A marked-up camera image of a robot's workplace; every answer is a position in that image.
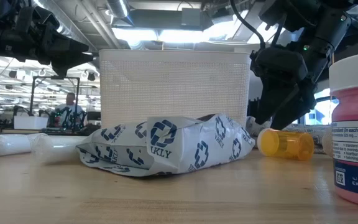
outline white container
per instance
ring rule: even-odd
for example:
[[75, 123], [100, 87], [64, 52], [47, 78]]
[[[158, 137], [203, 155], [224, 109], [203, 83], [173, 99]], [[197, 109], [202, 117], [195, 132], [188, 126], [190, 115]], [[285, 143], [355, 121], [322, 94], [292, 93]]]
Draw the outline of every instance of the white container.
[[102, 50], [99, 55], [104, 128], [150, 116], [215, 113], [246, 124], [249, 54]]
[[33, 129], [40, 130], [46, 128], [48, 118], [36, 116], [15, 116], [14, 129]]

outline wooden tabletop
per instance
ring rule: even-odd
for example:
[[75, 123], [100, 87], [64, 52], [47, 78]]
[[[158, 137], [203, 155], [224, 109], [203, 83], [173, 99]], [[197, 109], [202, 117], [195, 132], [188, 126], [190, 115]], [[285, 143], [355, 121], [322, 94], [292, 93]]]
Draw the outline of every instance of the wooden tabletop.
[[358, 223], [334, 192], [333, 162], [245, 159], [170, 177], [129, 178], [80, 162], [0, 157], [2, 223]]

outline man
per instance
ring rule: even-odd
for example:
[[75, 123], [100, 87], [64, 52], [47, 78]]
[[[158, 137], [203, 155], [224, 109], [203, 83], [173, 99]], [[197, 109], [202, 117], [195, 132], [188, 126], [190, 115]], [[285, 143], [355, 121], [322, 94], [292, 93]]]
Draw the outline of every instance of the man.
[[[68, 107], [68, 108], [71, 109], [70, 115], [73, 115], [74, 112], [75, 112], [75, 103], [74, 103], [74, 101], [75, 101], [75, 94], [74, 94], [74, 93], [67, 93], [66, 103], [63, 103], [63, 104], [58, 105], [58, 106], [55, 108], [55, 110], [56, 110], [56, 109], [59, 109], [59, 110], [61, 111], [61, 110], [63, 110], [64, 108]], [[81, 106], [77, 106], [77, 114], [79, 114], [81, 111], [83, 111], [83, 110], [82, 110], [82, 107], [81, 107]], [[60, 126], [63, 124], [63, 122], [64, 122], [64, 120], [65, 120], [65, 118], [66, 118], [66, 114], [67, 114], [67, 112], [65, 111], [65, 112], [60, 116], [60, 121], [59, 121], [59, 125], [60, 125]]]

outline metal frame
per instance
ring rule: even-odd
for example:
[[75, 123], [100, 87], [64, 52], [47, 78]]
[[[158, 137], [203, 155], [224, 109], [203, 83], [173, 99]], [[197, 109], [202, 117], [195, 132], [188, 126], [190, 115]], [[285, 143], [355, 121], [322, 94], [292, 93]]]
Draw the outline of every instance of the metal frame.
[[75, 130], [75, 124], [76, 124], [76, 119], [77, 119], [77, 107], [78, 107], [78, 94], [80, 94], [80, 78], [78, 77], [56, 77], [56, 76], [50, 76], [50, 77], [45, 77], [45, 76], [34, 76], [32, 77], [32, 88], [31, 88], [31, 100], [30, 100], [30, 114], [32, 116], [34, 116], [34, 114], [32, 113], [32, 107], [34, 104], [34, 91], [35, 91], [35, 81], [38, 78], [50, 78], [51, 80], [63, 80], [63, 79], [69, 79], [69, 80], [77, 80], [77, 91], [76, 91], [76, 95], [75, 95], [75, 113], [74, 113], [74, 125], [73, 125], [73, 133]]

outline crumpled plastic bag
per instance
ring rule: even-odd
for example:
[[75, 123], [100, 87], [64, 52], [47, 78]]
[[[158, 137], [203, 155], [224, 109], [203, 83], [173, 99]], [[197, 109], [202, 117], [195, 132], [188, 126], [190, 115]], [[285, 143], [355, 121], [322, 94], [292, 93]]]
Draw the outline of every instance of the crumpled plastic bag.
[[245, 157], [255, 141], [224, 114], [205, 120], [150, 117], [100, 129], [77, 146], [89, 167], [142, 177], [181, 174]]

